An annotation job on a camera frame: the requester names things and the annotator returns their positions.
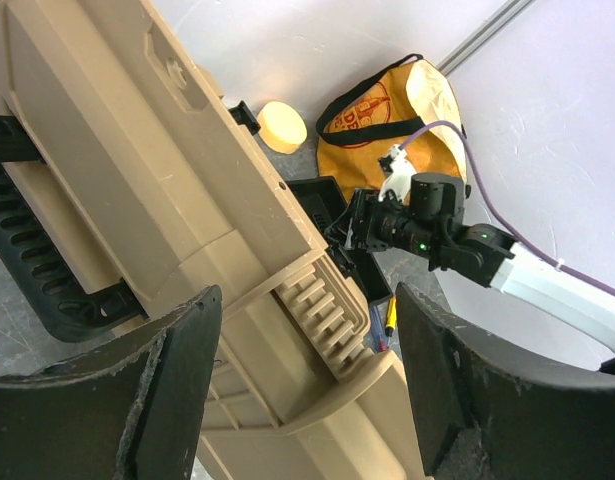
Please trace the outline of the black tool box tray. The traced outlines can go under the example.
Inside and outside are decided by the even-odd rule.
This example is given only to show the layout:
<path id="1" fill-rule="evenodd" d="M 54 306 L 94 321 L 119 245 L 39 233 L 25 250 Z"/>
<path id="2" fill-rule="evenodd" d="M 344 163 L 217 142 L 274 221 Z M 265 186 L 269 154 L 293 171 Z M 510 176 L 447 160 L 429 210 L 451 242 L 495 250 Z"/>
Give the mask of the black tool box tray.
<path id="1" fill-rule="evenodd" d="M 322 236 L 347 207 L 336 180 L 331 176 L 289 181 L 287 185 Z M 330 258 L 331 247 L 328 244 L 326 249 Z M 379 306 L 388 301 L 392 290 L 374 256 L 365 251 L 352 254 L 357 271 L 342 275 L 354 280 L 369 306 Z"/>

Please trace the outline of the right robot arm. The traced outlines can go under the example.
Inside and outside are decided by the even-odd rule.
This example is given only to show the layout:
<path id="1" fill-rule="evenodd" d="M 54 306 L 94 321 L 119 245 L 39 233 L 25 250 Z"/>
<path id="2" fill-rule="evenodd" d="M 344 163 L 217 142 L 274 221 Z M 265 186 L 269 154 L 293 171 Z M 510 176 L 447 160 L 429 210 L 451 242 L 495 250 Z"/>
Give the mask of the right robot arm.
<path id="1" fill-rule="evenodd" d="M 484 288 L 522 300 L 603 344 L 615 354 L 615 296 L 550 265 L 513 235 L 463 222 L 465 185 L 445 174 L 418 173 L 408 200 L 394 189 L 358 189 L 327 227 L 326 239 L 346 251 L 400 249 L 431 271 L 452 270 Z"/>

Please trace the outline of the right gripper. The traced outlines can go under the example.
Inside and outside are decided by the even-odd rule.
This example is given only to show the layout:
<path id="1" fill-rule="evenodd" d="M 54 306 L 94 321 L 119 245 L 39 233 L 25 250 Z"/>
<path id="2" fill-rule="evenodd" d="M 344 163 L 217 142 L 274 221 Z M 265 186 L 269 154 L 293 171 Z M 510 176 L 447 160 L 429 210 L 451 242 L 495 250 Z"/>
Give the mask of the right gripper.
<path id="1" fill-rule="evenodd" d="M 324 238 L 331 247 L 331 258 L 341 273 L 357 271 L 352 252 L 383 252 L 397 248 L 412 252 L 412 221 L 407 204 L 393 192 L 380 200 L 378 190 L 357 189 L 345 211 L 325 229 Z"/>

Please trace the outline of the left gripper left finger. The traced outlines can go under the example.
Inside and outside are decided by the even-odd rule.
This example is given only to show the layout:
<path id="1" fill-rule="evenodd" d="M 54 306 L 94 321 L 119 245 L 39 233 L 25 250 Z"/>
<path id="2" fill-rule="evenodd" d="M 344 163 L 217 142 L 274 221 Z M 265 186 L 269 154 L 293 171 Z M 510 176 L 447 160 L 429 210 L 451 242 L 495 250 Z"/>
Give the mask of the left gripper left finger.
<path id="1" fill-rule="evenodd" d="M 0 479 L 188 479 L 222 325 L 213 285 L 31 375 L 0 376 Z"/>

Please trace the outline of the yellow and black screwdriver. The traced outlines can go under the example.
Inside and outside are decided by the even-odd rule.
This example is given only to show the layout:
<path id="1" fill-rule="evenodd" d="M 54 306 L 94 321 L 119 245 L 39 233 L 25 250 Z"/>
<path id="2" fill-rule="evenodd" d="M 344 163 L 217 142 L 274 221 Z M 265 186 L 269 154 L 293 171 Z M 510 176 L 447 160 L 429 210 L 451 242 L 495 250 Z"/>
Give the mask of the yellow and black screwdriver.
<path id="1" fill-rule="evenodd" d="M 388 302 L 386 319 L 384 325 L 385 336 L 391 338 L 396 330 L 397 326 L 397 312 L 396 312 L 396 296 L 392 296 Z"/>

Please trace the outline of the yellow round sponge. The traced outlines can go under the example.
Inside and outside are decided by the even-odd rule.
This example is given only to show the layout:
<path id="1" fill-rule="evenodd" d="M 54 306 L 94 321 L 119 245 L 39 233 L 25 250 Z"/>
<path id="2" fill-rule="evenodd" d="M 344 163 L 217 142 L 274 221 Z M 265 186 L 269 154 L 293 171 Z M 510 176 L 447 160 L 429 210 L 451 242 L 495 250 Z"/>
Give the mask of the yellow round sponge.
<path id="1" fill-rule="evenodd" d="M 257 120 L 260 138 L 275 152 L 293 154 L 307 139 L 307 127 L 302 117 L 284 102 L 266 103 Z"/>

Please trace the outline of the yellow and cream tote bag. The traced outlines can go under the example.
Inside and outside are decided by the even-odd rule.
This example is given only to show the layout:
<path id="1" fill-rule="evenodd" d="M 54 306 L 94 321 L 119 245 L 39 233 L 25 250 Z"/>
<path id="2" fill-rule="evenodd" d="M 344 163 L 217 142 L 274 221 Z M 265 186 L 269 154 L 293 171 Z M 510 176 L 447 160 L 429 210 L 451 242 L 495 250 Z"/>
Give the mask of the yellow and cream tote bag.
<path id="1" fill-rule="evenodd" d="M 418 172 L 467 178 L 458 102 L 448 79 L 420 54 L 409 54 L 335 98 L 316 121 L 318 174 L 333 177 L 346 201 L 384 181 L 379 159 L 422 127 L 405 147 Z"/>

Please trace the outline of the blue and red screwdriver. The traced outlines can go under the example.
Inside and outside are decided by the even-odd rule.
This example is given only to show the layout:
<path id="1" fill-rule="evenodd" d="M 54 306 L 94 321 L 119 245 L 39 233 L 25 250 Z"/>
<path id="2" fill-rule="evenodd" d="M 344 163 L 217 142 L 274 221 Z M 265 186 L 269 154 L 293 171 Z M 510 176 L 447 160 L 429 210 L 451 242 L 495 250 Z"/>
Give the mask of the blue and red screwdriver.
<path id="1" fill-rule="evenodd" d="M 369 307 L 370 314 L 370 335 L 373 340 L 374 350 L 376 352 L 384 352 L 389 349 L 388 341 L 384 332 L 384 325 L 381 320 L 380 312 L 377 306 Z"/>

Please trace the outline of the tan plastic tool box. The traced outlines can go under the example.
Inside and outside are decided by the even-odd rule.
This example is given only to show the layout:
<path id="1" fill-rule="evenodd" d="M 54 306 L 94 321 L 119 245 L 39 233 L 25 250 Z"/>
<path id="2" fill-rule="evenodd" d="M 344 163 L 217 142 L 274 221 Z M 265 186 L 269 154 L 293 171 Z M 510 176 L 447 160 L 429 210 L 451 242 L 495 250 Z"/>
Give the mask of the tan plastic tool box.
<path id="1" fill-rule="evenodd" d="M 211 477 L 421 479 L 403 363 L 253 124 L 149 1 L 0 1 L 0 258 L 63 342 L 220 287 Z"/>

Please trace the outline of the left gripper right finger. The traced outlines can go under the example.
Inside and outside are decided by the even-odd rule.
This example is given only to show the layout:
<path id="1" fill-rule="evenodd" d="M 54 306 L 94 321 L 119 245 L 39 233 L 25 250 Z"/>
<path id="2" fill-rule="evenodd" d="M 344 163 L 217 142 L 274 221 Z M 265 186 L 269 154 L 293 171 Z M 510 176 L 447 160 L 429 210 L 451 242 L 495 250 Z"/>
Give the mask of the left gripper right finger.
<path id="1" fill-rule="evenodd" d="M 405 283 L 399 339 L 435 479 L 615 479 L 615 359 L 586 370 L 446 311 Z"/>

